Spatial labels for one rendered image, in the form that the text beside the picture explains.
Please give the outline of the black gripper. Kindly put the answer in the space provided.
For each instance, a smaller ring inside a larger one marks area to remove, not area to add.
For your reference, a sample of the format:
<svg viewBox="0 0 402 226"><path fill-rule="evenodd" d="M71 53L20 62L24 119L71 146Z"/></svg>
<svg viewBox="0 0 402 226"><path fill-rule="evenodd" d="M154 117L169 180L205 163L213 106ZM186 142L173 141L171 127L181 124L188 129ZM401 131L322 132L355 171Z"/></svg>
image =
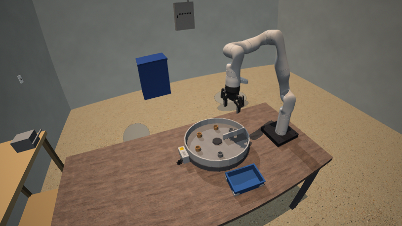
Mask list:
<svg viewBox="0 0 402 226"><path fill-rule="evenodd" d="M225 87L221 89L221 98L223 99L224 107L227 106L227 103L228 103L227 99L229 98L229 100L234 101L234 103L237 106L236 113L239 113L241 111L241 108L244 107L244 96L243 95L240 96L239 91L240 91L240 86L239 87L228 87L225 85ZM236 101L236 100L238 100L238 101Z"/></svg>

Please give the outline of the blue crate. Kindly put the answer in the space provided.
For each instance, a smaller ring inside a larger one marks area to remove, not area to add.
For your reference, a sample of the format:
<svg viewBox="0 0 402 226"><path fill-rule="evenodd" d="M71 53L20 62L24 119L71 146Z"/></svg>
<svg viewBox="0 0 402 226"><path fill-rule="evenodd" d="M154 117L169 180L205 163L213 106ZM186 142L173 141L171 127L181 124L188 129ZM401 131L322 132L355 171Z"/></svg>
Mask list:
<svg viewBox="0 0 402 226"><path fill-rule="evenodd" d="M234 197L264 186L264 178L254 163L225 172L225 179Z"/></svg>

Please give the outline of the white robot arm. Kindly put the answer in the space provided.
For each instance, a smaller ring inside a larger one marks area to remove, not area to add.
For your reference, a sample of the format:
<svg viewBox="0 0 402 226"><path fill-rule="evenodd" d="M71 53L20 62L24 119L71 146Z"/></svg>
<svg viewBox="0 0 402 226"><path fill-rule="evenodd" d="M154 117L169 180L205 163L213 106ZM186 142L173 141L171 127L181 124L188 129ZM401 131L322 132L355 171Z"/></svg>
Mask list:
<svg viewBox="0 0 402 226"><path fill-rule="evenodd" d="M283 106L280 107L275 132L283 136L287 132L296 97L289 87L290 70L285 51L284 38L280 30L267 30L256 37L225 45L223 48L224 55L233 59L231 63L226 65L225 84L228 87L239 87L241 83L248 84L247 79L240 77L244 54L256 51L260 46L267 44L275 45L277 48L275 71L279 82L280 97L283 101Z"/></svg>

